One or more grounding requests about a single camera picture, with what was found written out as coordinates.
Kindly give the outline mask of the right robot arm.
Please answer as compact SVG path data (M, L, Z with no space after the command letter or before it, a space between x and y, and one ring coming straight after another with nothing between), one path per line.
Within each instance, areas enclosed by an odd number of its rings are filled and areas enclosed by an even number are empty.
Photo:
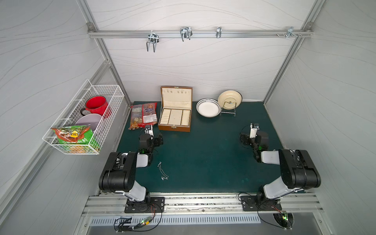
M257 162L280 167L280 176L258 190L259 202L321 186L321 176L306 150L269 150L268 134L254 128L249 134L241 132L240 142L251 147Z

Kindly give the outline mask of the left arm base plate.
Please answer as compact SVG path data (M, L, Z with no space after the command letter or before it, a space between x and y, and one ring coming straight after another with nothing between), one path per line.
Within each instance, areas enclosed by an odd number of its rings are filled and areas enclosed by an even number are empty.
M127 201L124 209L125 213L162 213L164 212L164 197L147 197L145 201Z

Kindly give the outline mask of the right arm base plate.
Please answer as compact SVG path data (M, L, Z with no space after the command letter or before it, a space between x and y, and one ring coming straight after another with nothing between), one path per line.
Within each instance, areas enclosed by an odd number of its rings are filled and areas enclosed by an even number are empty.
M261 212L261 211L282 211L280 200L272 200L253 196L249 194L241 194L238 196L242 210L245 212Z

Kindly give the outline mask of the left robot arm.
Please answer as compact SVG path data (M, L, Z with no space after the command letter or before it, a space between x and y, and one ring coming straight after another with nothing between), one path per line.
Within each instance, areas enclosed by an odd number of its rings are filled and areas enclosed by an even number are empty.
M136 181L136 169L150 166L154 149L163 143L162 134L142 134L138 151L111 152L99 178L99 189L121 194L131 202L149 204L150 193Z

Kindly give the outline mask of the wooden jewelry box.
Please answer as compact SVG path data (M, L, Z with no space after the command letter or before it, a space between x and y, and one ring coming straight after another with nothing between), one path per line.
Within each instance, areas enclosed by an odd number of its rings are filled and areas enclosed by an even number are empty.
M158 123L160 130L190 132L192 113L192 87L161 87L161 112Z

